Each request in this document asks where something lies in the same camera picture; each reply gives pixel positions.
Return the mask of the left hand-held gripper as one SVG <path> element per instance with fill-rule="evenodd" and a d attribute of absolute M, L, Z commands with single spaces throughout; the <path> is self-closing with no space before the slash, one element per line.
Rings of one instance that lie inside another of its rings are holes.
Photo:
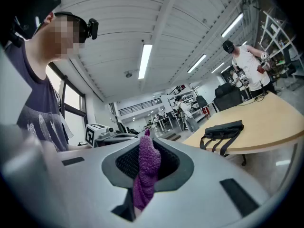
<path fill-rule="evenodd" d="M 85 128 L 85 142 L 92 148 L 95 147 L 95 141 L 97 139 L 105 139 L 114 135 L 116 131 L 109 126 L 101 125 L 98 123 L 87 124 Z"/>

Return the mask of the person's left forearm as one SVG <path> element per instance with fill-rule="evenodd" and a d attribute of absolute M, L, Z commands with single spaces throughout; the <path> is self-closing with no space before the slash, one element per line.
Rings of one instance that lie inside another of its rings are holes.
<path fill-rule="evenodd" d="M 73 146 L 68 144 L 67 145 L 69 151 L 79 151 L 79 150 L 85 150 L 85 149 L 92 149 L 92 147 L 89 144 L 80 145 L 80 146 Z"/>

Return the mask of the black backpack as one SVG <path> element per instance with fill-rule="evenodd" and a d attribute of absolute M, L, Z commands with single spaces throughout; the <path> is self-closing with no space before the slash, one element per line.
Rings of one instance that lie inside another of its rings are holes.
<path fill-rule="evenodd" d="M 220 145 L 223 140 L 228 139 L 220 149 L 220 155 L 227 156 L 227 154 L 225 154 L 227 148 L 236 140 L 243 129 L 244 125 L 242 120 L 206 128 L 205 134 L 200 139 L 199 147 L 206 150 L 209 143 L 218 140 L 212 147 L 212 152 L 215 152 L 217 146 Z"/>

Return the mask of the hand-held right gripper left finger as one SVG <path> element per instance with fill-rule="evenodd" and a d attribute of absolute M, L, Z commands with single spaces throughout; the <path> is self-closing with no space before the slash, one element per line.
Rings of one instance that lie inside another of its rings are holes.
<path fill-rule="evenodd" d="M 137 146 L 129 140 L 105 147 L 56 152 L 45 142 L 50 186 L 47 228 L 143 228 L 130 197 L 133 180 L 116 166 L 121 154 Z"/>

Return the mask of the black framed window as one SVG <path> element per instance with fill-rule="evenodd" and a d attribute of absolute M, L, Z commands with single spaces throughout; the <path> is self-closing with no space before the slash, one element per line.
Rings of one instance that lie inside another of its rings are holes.
<path fill-rule="evenodd" d="M 85 94 L 81 93 L 54 63 L 47 66 L 46 74 L 55 91 L 59 93 L 62 101 L 61 113 L 73 135 L 68 137 L 68 143 L 77 147 L 86 145 L 85 131 L 88 119 Z"/>

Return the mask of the black shoulder-mounted box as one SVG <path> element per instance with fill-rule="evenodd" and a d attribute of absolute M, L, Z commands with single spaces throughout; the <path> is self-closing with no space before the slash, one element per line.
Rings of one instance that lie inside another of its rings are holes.
<path fill-rule="evenodd" d="M 9 42 L 20 47 L 31 39 L 41 22 L 61 0 L 0 0 L 0 45 Z"/>

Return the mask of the purple cloth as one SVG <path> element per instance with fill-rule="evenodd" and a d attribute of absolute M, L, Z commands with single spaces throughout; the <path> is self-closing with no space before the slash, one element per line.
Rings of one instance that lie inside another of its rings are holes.
<path fill-rule="evenodd" d="M 133 206 L 134 210 L 141 212 L 153 198 L 161 165 L 161 154 L 155 149 L 148 129 L 140 138 L 138 164 L 138 174 L 133 182 Z"/>

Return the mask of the person's dark printed t-shirt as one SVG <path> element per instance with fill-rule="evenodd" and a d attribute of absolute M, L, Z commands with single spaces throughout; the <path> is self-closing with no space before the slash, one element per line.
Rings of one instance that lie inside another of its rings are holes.
<path fill-rule="evenodd" d="M 62 58 L 60 49 L 51 48 L 42 38 L 23 41 L 20 47 L 10 44 L 5 53 L 12 65 L 31 87 L 17 124 L 41 141 L 55 145 L 58 152 L 70 151 L 64 122 L 60 114 L 61 100 L 46 75 L 48 63 Z"/>

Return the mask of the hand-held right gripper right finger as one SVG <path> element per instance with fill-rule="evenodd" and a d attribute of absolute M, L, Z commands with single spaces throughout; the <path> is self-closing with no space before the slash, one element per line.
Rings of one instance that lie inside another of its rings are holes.
<path fill-rule="evenodd" d="M 137 219 L 139 228 L 250 227 L 245 218 L 269 199 L 251 175 L 216 153 L 156 142 L 176 153 L 180 164 L 155 184 L 152 200 Z"/>

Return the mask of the black office chair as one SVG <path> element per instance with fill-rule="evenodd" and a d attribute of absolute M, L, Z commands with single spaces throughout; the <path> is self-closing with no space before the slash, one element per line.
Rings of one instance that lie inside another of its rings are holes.
<path fill-rule="evenodd" d="M 238 87 L 224 83 L 215 89 L 213 103 L 219 111 L 232 108 L 243 103 L 242 94 Z"/>

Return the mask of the ceiling strip lights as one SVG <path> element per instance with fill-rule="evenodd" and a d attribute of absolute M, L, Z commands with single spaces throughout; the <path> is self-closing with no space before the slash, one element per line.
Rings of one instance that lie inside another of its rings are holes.
<path fill-rule="evenodd" d="M 230 16 L 234 10 L 238 7 L 242 0 L 231 0 L 229 5 L 223 10 L 221 15 L 217 17 L 217 19 L 213 22 L 213 26 L 208 28 L 207 36 L 211 36 L 214 32 L 212 30 L 218 30 L 216 26 L 220 25 L 220 20 L 224 20 Z M 165 26 L 167 24 L 168 17 L 173 9 L 175 0 L 164 0 L 160 9 L 160 13 L 157 17 L 156 24 L 153 30 L 153 35 L 151 38 L 151 44 L 144 44 L 142 55 L 140 59 L 140 68 L 139 68 L 139 76 L 138 79 L 144 79 L 146 75 L 146 71 L 148 70 L 152 57 L 157 52 L 157 47 Z"/>

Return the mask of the white shelving rack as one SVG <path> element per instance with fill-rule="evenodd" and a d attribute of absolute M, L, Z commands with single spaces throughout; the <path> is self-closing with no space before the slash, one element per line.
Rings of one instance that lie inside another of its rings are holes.
<path fill-rule="evenodd" d="M 296 47 L 296 34 L 286 19 L 276 19 L 270 12 L 263 11 L 266 16 L 261 22 L 262 35 L 259 46 L 270 58 L 282 64 L 284 52 L 291 53 L 291 61 L 298 61 L 304 69 L 304 53 Z"/>

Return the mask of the black balcony railing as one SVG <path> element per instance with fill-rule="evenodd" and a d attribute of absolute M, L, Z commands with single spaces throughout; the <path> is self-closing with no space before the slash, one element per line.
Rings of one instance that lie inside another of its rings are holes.
<path fill-rule="evenodd" d="M 161 103 L 162 103 L 161 99 L 153 99 L 153 100 L 150 100 L 150 101 L 147 101 L 147 102 L 143 102 L 143 103 L 140 103 L 140 104 L 136 104 L 136 105 L 132 105 L 132 106 L 120 109 L 119 113 L 120 113 L 121 116 L 123 116 L 123 115 L 126 115 L 126 114 L 130 114 L 130 113 L 140 111 L 140 110 L 145 109 L 145 108 L 149 108 L 149 107 L 152 107 L 152 106 L 159 105 Z"/>

